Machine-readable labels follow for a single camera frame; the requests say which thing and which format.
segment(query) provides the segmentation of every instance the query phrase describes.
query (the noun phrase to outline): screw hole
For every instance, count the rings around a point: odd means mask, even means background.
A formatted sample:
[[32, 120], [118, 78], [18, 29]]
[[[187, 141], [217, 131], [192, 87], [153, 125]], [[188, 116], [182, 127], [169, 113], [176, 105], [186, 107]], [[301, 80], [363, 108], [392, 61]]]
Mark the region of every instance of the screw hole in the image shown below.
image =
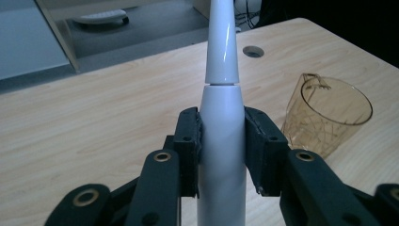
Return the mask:
[[144, 225], [155, 225], [158, 220], [159, 215], [157, 213], [148, 213], [141, 219], [141, 223]]
[[183, 140], [184, 140], [184, 141], [190, 141], [190, 140], [191, 140], [191, 137], [183, 137]]
[[158, 153], [153, 159], [157, 162], [167, 162], [171, 157], [172, 155], [170, 155], [170, 153]]
[[353, 214], [349, 213], [343, 214], [343, 220], [349, 223], [350, 225], [361, 225], [361, 220]]
[[297, 153], [296, 157], [305, 162], [311, 162], [314, 160], [314, 157], [309, 153]]
[[90, 205], [98, 199], [99, 195], [99, 192], [95, 189], [86, 189], [73, 198], [73, 205], [78, 207]]

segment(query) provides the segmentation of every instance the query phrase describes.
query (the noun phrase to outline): light wood tabletop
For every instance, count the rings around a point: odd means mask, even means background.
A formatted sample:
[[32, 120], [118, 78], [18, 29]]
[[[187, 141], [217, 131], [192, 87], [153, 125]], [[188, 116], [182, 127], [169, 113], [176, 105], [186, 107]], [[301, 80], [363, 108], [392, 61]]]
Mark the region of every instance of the light wood tabletop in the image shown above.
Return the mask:
[[[258, 46], [264, 56], [245, 56]], [[206, 43], [0, 95], [0, 225], [42, 225], [71, 190], [111, 190], [139, 176], [179, 113], [199, 106]], [[399, 70], [304, 19], [237, 35], [244, 103], [282, 126], [302, 73], [361, 90], [372, 119], [327, 158], [343, 180], [369, 194], [399, 183]], [[182, 225], [196, 225], [183, 198]], [[284, 225], [279, 198], [262, 198], [247, 177], [247, 225]]]

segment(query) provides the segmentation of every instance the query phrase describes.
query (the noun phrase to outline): floor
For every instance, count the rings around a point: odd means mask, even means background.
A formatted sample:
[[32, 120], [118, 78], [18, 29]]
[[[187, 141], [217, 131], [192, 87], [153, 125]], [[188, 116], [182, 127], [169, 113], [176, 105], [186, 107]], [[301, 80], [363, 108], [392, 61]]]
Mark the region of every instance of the floor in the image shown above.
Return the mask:
[[[241, 32], [249, 30], [242, 13], [257, 12], [261, 0], [236, 0], [236, 25]], [[43, 83], [78, 76], [122, 62], [148, 57], [165, 51], [207, 41], [208, 19], [193, 8], [193, 0], [167, 0], [162, 3], [125, 8], [130, 23], [90, 25], [83, 28], [68, 24], [80, 64], [78, 72], [68, 65], [18, 77], [0, 80], [0, 93], [24, 89]], [[252, 19], [257, 23], [258, 17]]]

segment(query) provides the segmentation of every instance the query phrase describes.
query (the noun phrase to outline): gray surface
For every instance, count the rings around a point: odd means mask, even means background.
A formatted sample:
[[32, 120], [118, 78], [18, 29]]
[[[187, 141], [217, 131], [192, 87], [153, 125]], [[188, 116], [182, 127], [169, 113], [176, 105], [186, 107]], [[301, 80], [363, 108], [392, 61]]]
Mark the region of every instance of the gray surface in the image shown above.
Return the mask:
[[[260, 0], [249, 0], [249, 9], [259, 10], [260, 3]], [[237, 0], [236, 6], [240, 11], [245, 11], [245, 0]], [[192, 0], [169, 0], [124, 10], [130, 19], [127, 25], [120, 21], [82, 28], [79, 24], [68, 21], [80, 64], [79, 72], [67, 65], [0, 80], [0, 93], [78, 76], [207, 41], [208, 20], [193, 8]], [[248, 30], [245, 24], [241, 27], [243, 32]]]
[[32, 0], [1, 0], [0, 79], [69, 64]]

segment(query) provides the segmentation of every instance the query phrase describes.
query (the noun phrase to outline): white electric toothbrush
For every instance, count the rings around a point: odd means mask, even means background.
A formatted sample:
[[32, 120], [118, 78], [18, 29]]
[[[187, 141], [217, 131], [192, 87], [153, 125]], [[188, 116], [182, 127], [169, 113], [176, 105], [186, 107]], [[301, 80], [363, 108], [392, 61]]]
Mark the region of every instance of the white electric toothbrush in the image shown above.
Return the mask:
[[212, 0], [205, 86], [199, 114], [198, 225], [245, 225], [245, 110], [232, 0]]

